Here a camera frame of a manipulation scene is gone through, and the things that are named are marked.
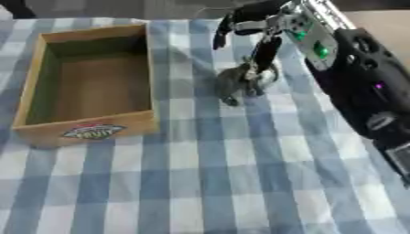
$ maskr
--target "blue checkered tablecloth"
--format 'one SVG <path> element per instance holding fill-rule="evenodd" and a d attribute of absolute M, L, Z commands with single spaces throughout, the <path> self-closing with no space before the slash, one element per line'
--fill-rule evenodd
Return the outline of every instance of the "blue checkered tablecloth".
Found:
<path fill-rule="evenodd" d="M 149 24 L 159 133 L 39 150 L 10 132 L 38 33 L 134 22 L 0 21 L 2 233 L 409 233 L 410 193 L 287 38 L 264 97 L 219 102 L 258 36 L 212 51 L 217 20 Z"/>

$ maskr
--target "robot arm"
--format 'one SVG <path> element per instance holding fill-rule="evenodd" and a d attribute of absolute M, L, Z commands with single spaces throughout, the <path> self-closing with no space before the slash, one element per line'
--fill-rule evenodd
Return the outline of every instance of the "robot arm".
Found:
<path fill-rule="evenodd" d="M 287 34 L 333 105 L 410 186 L 410 74 L 371 34 L 356 28 L 330 0 L 245 5 L 222 20 L 214 49 L 223 47 L 232 31 L 264 34 L 244 76 L 250 82 L 270 66 L 280 34 Z"/>

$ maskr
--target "wooden box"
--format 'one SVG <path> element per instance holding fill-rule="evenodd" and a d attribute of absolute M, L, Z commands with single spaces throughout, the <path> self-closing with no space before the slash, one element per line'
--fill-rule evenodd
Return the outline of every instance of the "wooden box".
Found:
<path fill-rule="evenodd" d="M 13 129 L 40 147 L 155 131 L 147 37 L 146 25 L 40 35 Z"/>

